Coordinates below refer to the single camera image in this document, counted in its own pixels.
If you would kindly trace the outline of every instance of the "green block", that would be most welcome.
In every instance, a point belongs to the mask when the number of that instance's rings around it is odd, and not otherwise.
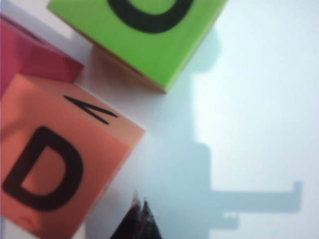
[[[48,8],[167,92],[226,0],[51,0]]]

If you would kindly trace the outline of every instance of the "black letter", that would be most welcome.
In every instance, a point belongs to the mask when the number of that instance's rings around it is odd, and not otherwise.
[[[105,114],[108,114],[110,116],[113,116],[113,117],[118,117],[116,114],[108,111],[108,110],[105,110],[103,108],[100,108],[100,107],[97,107],[97,106],[94,106],[94,105],[90,105],[88,103],[85,103],[83,101],[80,101],[80,100],[77,100],[77,99],[74,99],[74,98],[71,98],[69,96],[64,96],[68,101],[72,102],[73,104],[75,104],[77,107],[80,107],[82,110],[84,110],[86,113],[90,114],[91,116],[93,116],[94,118],[96,118],[97,120],[105,123],[105,124],[109,124],[106,120],[102,119],[101,117],[97,116],[96,114],[94,114],[92,111],[88,110],[87,108],[91,108],[93,110],[96,110],[96,111],[99,111],[99,112],[102,112],[102,113],[105,113]]]
[[[193,0],[176,0],[162,14],[148,14],[136,9],[129,0],[107,0],[115,14],[127,25],[139,31],[160,33],[177,25],[189,11]]]
[[[21,185],[46,146],[61,155],[65,163],[65,173],[62,182],[53,192],[39,196],[30,193]],[[2,188],[27,206],[40,211],[51,211],[70,200],[79,187],[82,174],[83,164],[76,149],[64,138],[42,126],[31,137],[5,179]]]

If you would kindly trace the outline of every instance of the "white surface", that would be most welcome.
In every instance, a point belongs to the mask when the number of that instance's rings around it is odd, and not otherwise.
[[[109,238],[134,189],[164,239],[319,238],[319,1],[230,0],[167,95],[130,83],[48,0],[1,2],[86,64],[78,85],[147,130],[75,239]]]

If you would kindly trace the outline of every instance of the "toy block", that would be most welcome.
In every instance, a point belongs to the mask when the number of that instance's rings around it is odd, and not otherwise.
[[[1,98],[16,73],[74,82],[83,65],[1,14]]]
[[[51,0],[48,8],[164,92],[226,0]]]
[[[143,134],[72,83],[16,75],[1,101],[1,214],[71,238]]]

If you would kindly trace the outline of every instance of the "block face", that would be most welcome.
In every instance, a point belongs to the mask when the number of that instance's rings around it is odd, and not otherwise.
[[[167,90],[225,2],[51,0],[48,8]]]
[[[16,73],[74,82],[83,65],[1,14],[1,97]]]
[[[68,87],[58,95],[45,89],[52,83]],[[109,115],[99,122],[64,95],[91,98],[70,83],[17,75],[1,100],[1,214],[44,239],[72,237],[133,145],[107,130]],[[130,124],[122,126],[140,138]]]

